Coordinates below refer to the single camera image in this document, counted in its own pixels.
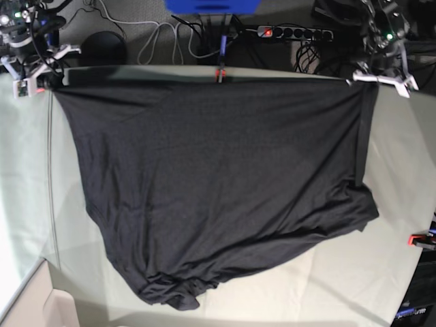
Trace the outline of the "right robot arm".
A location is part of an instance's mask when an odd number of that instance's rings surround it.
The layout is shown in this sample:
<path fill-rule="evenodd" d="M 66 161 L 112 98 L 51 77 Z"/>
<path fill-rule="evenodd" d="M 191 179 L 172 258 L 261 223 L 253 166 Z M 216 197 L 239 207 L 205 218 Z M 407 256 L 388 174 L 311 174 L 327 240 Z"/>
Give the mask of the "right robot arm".
<path fill-rule="evenodd" d="M 78 45 L 61 44 L 67 21 L 60 15 L 71 2 L 50 7 L 49 1 L 2 1 L 1 41 L 6 52 L 1 67 L 12 77 L 16 99 L 33 97 L 63 85 L 65 59 L 81 53 Z"/>

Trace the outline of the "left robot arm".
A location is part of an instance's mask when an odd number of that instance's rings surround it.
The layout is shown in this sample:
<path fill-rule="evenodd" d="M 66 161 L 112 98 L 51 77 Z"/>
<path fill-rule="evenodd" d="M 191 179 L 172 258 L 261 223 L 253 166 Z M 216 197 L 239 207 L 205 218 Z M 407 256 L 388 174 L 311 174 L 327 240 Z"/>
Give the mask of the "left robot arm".
<path fill-rule="evenodd" d="M 410 25 L 396 1 L 362 1 L 363 54 L 356 60 L 352 82 L 375 82 L 394 87 L 410 98 L 418 84 L 409 72 L 406 41 Z"/>

